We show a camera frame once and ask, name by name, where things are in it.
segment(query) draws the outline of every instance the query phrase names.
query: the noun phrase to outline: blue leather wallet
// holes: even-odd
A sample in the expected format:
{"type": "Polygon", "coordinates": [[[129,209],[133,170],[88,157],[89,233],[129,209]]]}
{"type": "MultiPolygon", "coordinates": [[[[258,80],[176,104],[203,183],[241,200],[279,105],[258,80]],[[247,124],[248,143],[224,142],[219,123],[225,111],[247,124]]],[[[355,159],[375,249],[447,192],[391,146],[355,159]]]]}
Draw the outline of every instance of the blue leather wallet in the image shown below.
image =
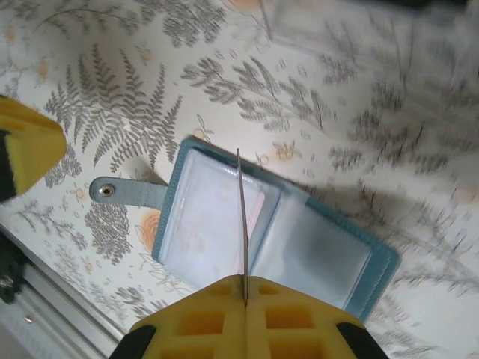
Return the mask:
{"type": "MultiPolygon", "coordinates": [[[[248,273],[273,280],[365,320],[399,264],[378,238],[298,186],[242,160],[248,222],[248,273]]],[[[234,154],[194,138],[180,146],[171,181],[161,185],[100,177],[101,203],[162,211],[152,256],[201,289],[238,274],[242,239],[234,154]],[[114,194],[105,196],[110,185],[114,194]]]]}

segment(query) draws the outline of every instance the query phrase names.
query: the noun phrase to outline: black rubber edge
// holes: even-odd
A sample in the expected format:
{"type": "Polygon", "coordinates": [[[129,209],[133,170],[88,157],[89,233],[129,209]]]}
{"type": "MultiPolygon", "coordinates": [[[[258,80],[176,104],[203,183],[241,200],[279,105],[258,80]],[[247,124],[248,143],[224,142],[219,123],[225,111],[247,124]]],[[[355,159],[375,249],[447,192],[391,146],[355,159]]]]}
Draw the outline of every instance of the black rubber edge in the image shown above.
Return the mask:
{"type": "Polygon", "coordinates": [[[16,196],[16,186],[7,151],[9,131],[0,129],[0,203],[16,196]]]}
{"type": "Polygon", "coordinates": [[[128,333],[118,343],[109,359],[141,359],[155,332],[153,325],[143,325],[128,333]]]}
{"type": "Polygon", "coordinates": [[[347,322],[339,323],[336,328],[357,359],[388,359],[388,356],[366,329],[347,322]]]}

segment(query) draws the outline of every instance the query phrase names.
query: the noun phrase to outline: blue card holder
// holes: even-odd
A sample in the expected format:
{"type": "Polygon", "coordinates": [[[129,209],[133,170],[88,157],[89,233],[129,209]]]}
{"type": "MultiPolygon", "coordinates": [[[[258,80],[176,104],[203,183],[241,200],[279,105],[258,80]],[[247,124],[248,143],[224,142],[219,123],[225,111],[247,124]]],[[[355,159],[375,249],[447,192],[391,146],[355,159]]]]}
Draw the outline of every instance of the blue card holder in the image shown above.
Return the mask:
{"type": "MultiPolygon", "coordinates": [[[[90,192],[101,203],[161,209],[152,257],[201,289],[242,270],[236,167],[234,154],[187,138],[167,188],[100,177],[90,192]],[[100,194],[106,183],[114,196],[100,194]]],[[[243,160],[242,172],[249,275],[366,320],[398,267],[396,252],[284,178],[243,160]]]]}

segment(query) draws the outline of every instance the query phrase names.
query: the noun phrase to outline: wallet strap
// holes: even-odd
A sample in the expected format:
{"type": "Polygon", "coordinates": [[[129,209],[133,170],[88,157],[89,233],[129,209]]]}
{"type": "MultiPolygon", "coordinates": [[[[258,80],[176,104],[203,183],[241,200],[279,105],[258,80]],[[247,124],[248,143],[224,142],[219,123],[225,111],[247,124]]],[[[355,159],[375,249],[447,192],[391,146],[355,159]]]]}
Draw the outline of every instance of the wallet strap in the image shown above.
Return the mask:
{"type": "Polygon", "coordinates": [[[90,197],[101,204],[160,209],[168,187],[117,177],[98,177],[90,184],[90,197]]]}

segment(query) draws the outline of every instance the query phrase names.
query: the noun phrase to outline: botanical print tablecloth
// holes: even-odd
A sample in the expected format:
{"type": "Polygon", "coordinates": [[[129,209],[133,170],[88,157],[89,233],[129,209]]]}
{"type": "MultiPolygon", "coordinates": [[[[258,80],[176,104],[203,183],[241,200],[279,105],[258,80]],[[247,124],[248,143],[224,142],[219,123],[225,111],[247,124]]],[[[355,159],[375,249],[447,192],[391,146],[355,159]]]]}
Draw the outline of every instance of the botanical print tablecloth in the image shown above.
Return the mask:
{"type": "Polygon", "coordinates": [[[367,322],[392,358],[479,358],[477,91],[271,44],[254,0],[0,9],[1,92],[56,119],[69,142],[0,221],[116,323],[191,290],[150,257],[160,213],[92,203],[89,183],[167,182],[194,135],[240,147],[401,253],[367,322]]]}

